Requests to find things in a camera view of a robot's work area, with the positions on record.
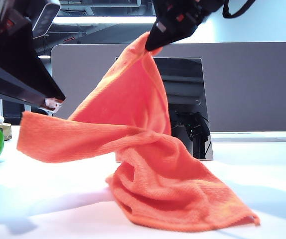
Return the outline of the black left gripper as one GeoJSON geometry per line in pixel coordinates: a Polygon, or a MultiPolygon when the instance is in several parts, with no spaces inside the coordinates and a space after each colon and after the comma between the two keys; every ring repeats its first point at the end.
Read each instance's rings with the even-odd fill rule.
{"type": "Polygon", "coordinates": [[[44,7],[44,0],[0,0],[0,99],[53,114],[60,109],[65,95],[38,58],[31,23],[8,29],[5,26],[14,10],[32,20],[41,15],[44,7]]]}

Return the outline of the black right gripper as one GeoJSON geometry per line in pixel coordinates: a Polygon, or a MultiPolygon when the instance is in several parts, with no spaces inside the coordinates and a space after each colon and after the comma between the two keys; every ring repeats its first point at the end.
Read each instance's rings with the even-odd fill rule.
{"type": "Polygon", "coordinates": [[[211,13],[224,4],[223,0],[154,0],[156,21],[145,43],[147,51],[153,51],[176,41],[190,37],[211,13]],[[170,30],[169,26],[189,17],[193,26],[179,24],[170,30]]]}

